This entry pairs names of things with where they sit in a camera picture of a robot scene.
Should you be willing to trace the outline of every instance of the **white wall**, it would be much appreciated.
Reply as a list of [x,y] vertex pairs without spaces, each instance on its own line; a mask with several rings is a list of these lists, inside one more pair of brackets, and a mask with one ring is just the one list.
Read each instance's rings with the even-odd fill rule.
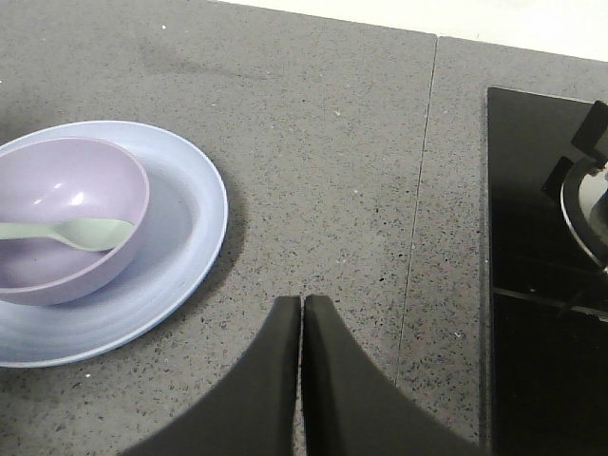
[[608,61],[608,0],[231,2]]

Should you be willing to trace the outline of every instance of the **spoon handle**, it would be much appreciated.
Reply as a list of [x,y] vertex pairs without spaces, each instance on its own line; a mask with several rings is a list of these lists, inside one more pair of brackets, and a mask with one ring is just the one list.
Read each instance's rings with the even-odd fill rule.
[[0,239],[47,238],[50,223],[13,223],[0,222]]

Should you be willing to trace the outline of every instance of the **black pan support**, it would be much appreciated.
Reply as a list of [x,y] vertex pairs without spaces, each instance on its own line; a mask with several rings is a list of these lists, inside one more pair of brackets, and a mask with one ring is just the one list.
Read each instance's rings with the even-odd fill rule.
[[582,213],[580,186],[586,176],[604,172],[608,162],[607,131],[608,105],[597,101],[572,139],[572,144],[587,157],[576,163],[561,158],[543,186],[543,191],[554,200],[558,200],[559,190],[561,211],[570,232],[582,250],[602,269],[608,266],[608,245],[594,232]]

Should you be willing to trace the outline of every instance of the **plate rim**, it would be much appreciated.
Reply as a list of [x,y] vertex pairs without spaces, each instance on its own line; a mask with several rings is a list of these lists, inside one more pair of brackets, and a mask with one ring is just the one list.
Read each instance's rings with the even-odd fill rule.
[[[179,296],[176,296],[176,298],[173,299],[173,302],[171,303],[171,305],[168,305],[164,309],[163,312],[158,313],[154,318],[150,319],[144,325],[140,326],[136,330],[129,332],[128,334],[125,334],[122,337],[114,339],[111,342],[103,344],[95,349],[90,349],[87,351],[80,351],[78,353],[71,354],[68,356],[61,356],[61,357],[57,357],[57,358],[39,360],[39,361],[2,361],[0,359],[0,367],[2,367],[2,368],[45,368],[45,367],[60,366],[60,365],[64,365],[64,364],[75,363],[77,361],[84,361],[84,360],[92,358],[94,356],[104,354],[106,352],[110,352],[114,349],[118,349],[119,347],[122,347],[123,345],[131,342],[132,340],[135,340],[137,337],[147,333],[151,329],[153,329],[156,326],[158,326],[159,324],[161,324],[170,314],[172,314],[177,308],[179,308],[188,299],[188,297],[198,288],[198,286],[201,284],[201,282],[207,276],[207,274],[209,273],[209,271],[211,270],[213,265],[216,263],[216,260],[218,259],[219,251],[221,250],[223,241],[225,240],[226,230],[227,230],[227,225],[228,225],[228,214],[229,214],[229,205],[228,204],[229,203],[228,203],[228,196],[227,196],[227,192],[226,192],[226,186],[224,184],[223,179],[221,178],[221,174],[219,173],[218,169],[213,164],[213,162],[209,159],[209,157],[207,157],[202,152],[202,150],[200,150],[200,148],[198,148],[192,142],[186,140],[184,137],[182,137],[176,133],[173,133],[172,131],[166,130],[164,128],[160,128],[155,125],[150,125],[148,123],[139,123],[139,122],[132,122],[132,121],[99,120],[99,121],[82,121],[82,122],[74,122],[74,123],[62,123],[62,124],[54,125],[54,126],[51,126],[48,128],[43,128],[41,130],[36,130],[34,132],[28,133],[27,135],[24,135],[24,136],[14,139],[14,140],[11,140],[9,142],[6,142],[6,143],[0,145],[0,152],[10,150],[10,147],[12,145],[14,145],[15,143],[27,140],[33,136],[36,136],[36,135],[39,135],[39,134],[42,134],[45,132],[49,132],[49,131],[57,130],[57,129],[61,129],[61,128],[66,128],[69,126],[80,126],[80,125],[88,125],[88,124],[122,124],[122,125],[133,126],[136,128],[153,129],[153,130],[157,130],[158,132],[160,132],[164,135],[168,135],[168,136],[171,136],[171,137],[179,140],[180,142],[187,145],[189,148],[196,151],[199,154],[199,157],[202,158],[213,171],[213,173],[217,179],[218,188],[221,190],[223,214],[222,214],[222,221],[221,221],[220,236],[218,238],[217,245],[215,246],[213,254],[210,256],[210,259],[207,262],[207,264],[205,265],[205,267],[201,268],[200,272],[197,274],[196,279],[192,280],[192,283],[188,287],[186,287]],[[136,157],[136,159],[138,158],[136,153],[131,152],[130,150],[129,150],[129,152],[132,155],[134,155]],[[2,303],[10,304],[7,301],[0,300],[0,305]]]

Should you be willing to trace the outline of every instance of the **plate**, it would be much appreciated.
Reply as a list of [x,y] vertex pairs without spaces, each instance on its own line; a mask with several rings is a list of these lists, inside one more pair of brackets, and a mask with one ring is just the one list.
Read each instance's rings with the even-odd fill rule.
[[216,167],[192,143],[143,123],[68,123],[31,133],[0,152],[82,136],[129,150],[150,179],[145,240],[133,262],[93,294],[54,306],[0,300],[0,366],[34,368],[108,352],[161,323],[193,293],[226,232],[228,199]]

